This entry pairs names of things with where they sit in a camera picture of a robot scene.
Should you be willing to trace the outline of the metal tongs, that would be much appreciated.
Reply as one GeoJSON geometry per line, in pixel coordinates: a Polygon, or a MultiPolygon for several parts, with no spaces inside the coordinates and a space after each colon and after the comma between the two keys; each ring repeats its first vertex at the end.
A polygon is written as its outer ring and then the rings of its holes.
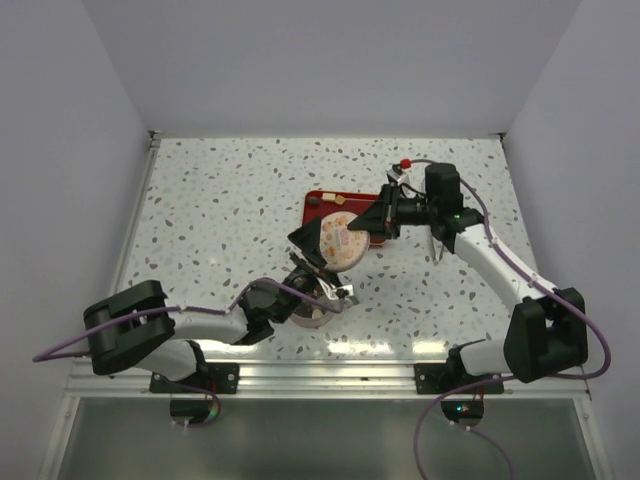
{"type": "Polygon", "coordinates": [[[435,239],[432,235],[430,235],[428,239],[428,249],[433,264],[438,265],[444,257],[444,245],[440,241],[435,239]]]}

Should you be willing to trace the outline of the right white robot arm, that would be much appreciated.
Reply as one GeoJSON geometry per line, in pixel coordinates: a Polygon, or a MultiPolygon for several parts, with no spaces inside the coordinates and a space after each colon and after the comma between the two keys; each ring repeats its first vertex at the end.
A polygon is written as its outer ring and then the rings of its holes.
{"type": "Polygon", "coordinates": [[[426,226],[450,253],[475,270],[511,315],[503,339],[450,349],[441,376],[451,389],[468,392],[481,377],[512,375],[523,383],[556,376],[588,358],[584,299],[560,289],[513,257],[489,223],[486,205],[466,205],[468,184],[456,167],[428,161],[424,190],[411,198],[396,181],[348,225],[354,231],[395,239],[404,226],[426,226]]]}

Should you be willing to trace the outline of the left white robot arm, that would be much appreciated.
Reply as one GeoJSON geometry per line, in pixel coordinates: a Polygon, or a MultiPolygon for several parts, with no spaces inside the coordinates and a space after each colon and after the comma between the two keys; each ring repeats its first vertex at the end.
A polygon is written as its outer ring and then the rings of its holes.
{"type": "Polygon", "coordinates": [[[97,375],[141,368],[167,377],[185,392],[208,379],[200,340],[231,346],[255,345],[274,333],[303,304],[340,313],[349,295],[320,254],[321,220],[288,236],[297,247],[294,269],[277,282],[250,282],[224,309],[189,304],[168,306],[160,282],[148,280],[100,301],[84,312],[89,356],[97,375]]]}

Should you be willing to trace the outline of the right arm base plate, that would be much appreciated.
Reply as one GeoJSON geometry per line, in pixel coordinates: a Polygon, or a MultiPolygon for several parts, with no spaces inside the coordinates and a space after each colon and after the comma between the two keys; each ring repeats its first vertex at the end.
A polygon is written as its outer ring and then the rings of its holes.
{"type": "Polygon", "coordinates": [[[452,373],[445,363],[415,363],[413,371],[418,395],[443,394],[461,386],[492,379],[491,375],[452,373]]]}

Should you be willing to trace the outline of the round silver tin lid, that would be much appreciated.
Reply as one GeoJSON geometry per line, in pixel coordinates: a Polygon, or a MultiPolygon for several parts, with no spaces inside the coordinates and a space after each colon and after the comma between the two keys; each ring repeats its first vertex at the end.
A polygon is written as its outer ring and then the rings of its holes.
{"type": "Polygon", "coordinates": [[[348,271],[367,253],[370,234],[367,231],[348,228],[356,218],[355,213],[338,211],[321,220],[319,248],[322,258],[326,261],[326,270],[336,273],[348,271]]]}

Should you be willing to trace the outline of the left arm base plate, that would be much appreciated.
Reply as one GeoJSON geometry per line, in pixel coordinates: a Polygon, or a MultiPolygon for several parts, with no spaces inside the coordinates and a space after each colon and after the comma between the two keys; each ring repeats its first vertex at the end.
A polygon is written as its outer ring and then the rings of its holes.
{"type": "Polygon", "coordinates": [[[151,376],[149,391],[154,394],[205,394],[234,395],[238,390],[240,365],[237,363],[207,363],[189,377],[173,381],[160,374],[151,376]]]}

